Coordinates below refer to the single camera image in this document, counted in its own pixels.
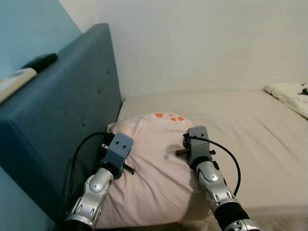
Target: light blue wall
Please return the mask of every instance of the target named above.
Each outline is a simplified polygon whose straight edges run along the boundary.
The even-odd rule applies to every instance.
[[[35,56],[58,52],[79,35],[58,0],[0,1],[0,78]],[[0,167],[0,230],[53,229],[49,217]]]
[[[51,219],[1,167],[0,187],[1,231],[52,231],[55,229]]]
[[[80,34],[58,0],[0,1],[0,78]]]

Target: beige bed sheet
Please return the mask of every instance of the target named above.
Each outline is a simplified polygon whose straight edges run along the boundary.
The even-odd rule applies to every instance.
[[[306,214],[308,122],[263,91],[173,93],[127,99],[119,120],[149,112],[174,112],[206,126],[241,167],[238,200],[252,217]],[[237,173],[222,150],[214,159],[231,190]]]

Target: pillow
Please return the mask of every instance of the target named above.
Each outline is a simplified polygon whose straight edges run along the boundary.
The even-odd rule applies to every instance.
[[[307,83],[274,83],[267,85],[265,90],[293,111],[308,118]]]
[[[113,133],[134,139],[126,164],[136,169],[113,182],[97,228],[149,226],[205,219],[209,207],[182,149],[192,123],[173,113],[153,113],[117,122]]]

